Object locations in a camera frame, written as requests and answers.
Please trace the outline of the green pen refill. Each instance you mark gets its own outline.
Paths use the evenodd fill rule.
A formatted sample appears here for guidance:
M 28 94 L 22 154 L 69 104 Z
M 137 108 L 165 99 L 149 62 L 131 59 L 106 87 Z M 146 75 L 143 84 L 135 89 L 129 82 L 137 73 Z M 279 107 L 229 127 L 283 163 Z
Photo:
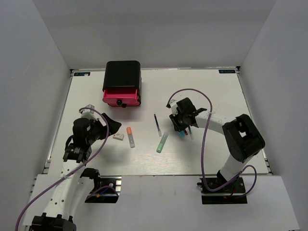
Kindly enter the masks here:
M 190 138 L 191 138 L 191 140 L 193 140 L 193 133 L 192 133 L 191 127 L 188 127 L 188 130 L 189 130 Z

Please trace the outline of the blue highlighter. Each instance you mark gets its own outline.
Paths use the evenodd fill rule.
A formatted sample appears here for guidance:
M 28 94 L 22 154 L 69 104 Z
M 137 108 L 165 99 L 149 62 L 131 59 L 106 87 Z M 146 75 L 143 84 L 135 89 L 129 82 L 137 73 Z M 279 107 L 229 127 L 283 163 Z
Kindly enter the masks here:
M 184 134 L 182 131 L 179 132 L 179 136 L 180 136 L 181 139 L 184 139 L 184 138 L 185 138 L 185 134 Z

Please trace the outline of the orange highlighter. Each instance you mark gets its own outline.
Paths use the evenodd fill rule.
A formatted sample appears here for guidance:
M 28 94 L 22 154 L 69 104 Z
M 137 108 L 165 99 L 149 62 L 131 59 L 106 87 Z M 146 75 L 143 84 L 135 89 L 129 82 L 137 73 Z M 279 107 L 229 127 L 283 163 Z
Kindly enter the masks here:
M 135 147 L 135 142 L 132 135 L 131 127 L 127 127 L 127 135 L 128 135 L 128 141 L 131 148 Z

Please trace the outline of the purple pen refill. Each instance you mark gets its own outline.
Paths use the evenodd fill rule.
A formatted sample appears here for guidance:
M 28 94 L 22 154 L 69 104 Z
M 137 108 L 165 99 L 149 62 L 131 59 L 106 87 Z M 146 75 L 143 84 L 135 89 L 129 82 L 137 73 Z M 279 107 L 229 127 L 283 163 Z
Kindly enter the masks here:
M 161 129 L 160 129 L 160 126 L 159 126 L 156 114 L 154 114 L 154 119 L 155 119 L 157 131 L 158 131 L 158 135 L 159 135 L 159 137 L 162 137 L 162 132 L 161 132 Z

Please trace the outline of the pink top drawer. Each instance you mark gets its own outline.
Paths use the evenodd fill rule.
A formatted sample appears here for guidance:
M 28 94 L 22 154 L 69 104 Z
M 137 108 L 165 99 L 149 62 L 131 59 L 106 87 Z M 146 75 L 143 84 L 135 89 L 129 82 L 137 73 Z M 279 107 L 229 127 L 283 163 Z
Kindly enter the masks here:
M 139 100 L 138 90 L 136 88 L 110 88 L 103 91 L 104 103 L 137 103 Z

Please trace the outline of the green highlighter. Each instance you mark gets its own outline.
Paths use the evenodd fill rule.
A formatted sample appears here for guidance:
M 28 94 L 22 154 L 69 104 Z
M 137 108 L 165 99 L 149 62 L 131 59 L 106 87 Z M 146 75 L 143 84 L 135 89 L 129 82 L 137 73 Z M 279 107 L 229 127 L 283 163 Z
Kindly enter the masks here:
M 160 140 L 160 142 L 159 142 L 159 145 L 158 145 L 158 147 L 157 147 L 157 149 L 156 149 L 156 152 L 157 152 L 157 153 L 161 153 L 161 152 L 162 152 L 163 147 L 164 147 L 164 145 L 165 145 L 165 143 L 166 143 L 167 138 L 168 138 L 168 133 L 167 133 L 167 132 L 164 132 L 164 134 L 162 135 L 162 138 L 161 138 L 161 140 Z

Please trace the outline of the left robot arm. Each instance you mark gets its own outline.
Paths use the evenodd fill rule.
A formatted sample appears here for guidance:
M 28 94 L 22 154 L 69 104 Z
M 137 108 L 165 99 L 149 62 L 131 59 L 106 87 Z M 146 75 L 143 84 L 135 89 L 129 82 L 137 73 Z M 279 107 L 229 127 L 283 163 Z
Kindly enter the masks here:
M 91 146 L 97 140 L 106 141 L 118 132 L 120 122 L 102 113 L 97 118 L 96 111 L 82 110 L 81 117 L 73 122 L 73 134 L 64 148 L 63 164 L 59 182 L 53 186 L 54 192 L 40 216 L 34 216 L 31 229 L 34 231 L 75 231 L 73 221 L 78 205 L 85 202 L 91 192 L 102 186 L 99 171 L 87 168 L 92 152 Z

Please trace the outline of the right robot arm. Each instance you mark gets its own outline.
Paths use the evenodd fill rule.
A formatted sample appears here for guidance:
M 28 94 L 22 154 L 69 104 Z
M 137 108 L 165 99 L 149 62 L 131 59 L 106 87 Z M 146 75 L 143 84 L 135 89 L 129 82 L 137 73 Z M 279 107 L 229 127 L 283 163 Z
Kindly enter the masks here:
M 171 109 L 169 118 L 175 131 L 181 132 L 188 127 L 204 129 L 201 148 L 201 172 L 203 185 L 209 192 L 230 191 L 235 186 L 235 181 L 249 167 L 247 163 L 265 147 L 262 135 L 247 114 L 228 117 L 215 114 L 205 108 L 196 109 L 188 97 L 179 101 L 169 100 L 167 108 Z M 208 130 L 224 136 L 230 153 L 224 166 L 217 172 L 218 187 L 216 188 L 209 187 L 205 178 L 204 156 Z

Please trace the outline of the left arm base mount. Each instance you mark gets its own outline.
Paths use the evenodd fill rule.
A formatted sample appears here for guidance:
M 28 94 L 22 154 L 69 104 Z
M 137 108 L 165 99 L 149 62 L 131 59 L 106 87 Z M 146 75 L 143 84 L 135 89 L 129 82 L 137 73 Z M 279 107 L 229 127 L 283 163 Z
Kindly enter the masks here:
M 85 203 L 115 204 L 120 196 L 121 185 L 121 176 L 99 176 Z

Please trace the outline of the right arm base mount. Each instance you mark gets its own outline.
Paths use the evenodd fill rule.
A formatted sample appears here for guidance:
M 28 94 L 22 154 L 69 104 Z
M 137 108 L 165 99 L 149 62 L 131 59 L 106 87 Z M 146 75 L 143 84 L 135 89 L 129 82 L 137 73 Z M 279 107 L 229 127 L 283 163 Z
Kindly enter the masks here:
M 227 185 L 226 187 L 210 192 L 204 185 L 203 179 L 197 183 L 201 189 L 201 198 L 203 205 L 240 205 L 247 204 L 247 197 L 242 196 L 246 193 L 244 180 L 239 177 L 235 182 Z

